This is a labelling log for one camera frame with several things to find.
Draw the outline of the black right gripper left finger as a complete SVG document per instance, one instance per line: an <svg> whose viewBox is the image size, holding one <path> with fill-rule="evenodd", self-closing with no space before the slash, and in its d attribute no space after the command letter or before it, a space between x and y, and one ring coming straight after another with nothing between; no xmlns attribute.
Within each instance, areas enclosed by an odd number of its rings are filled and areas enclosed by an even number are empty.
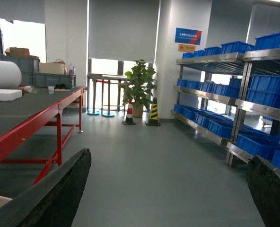
<svg viewBox="0 0 280 227"><path fill-rule="evenodd" d="M0 208L0 227L70 227L86 186L92 157L83 148Z"/></svg>

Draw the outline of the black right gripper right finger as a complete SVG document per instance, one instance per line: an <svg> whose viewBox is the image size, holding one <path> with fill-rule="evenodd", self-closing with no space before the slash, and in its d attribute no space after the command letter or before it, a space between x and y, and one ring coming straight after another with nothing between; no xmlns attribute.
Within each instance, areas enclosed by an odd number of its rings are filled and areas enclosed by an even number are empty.
<svg viewBox="0 0 280 227"><path fill-rule="evenodd" d="M247 184L266 227L280 227L280 169L261 156L248 162Z"/></svg>

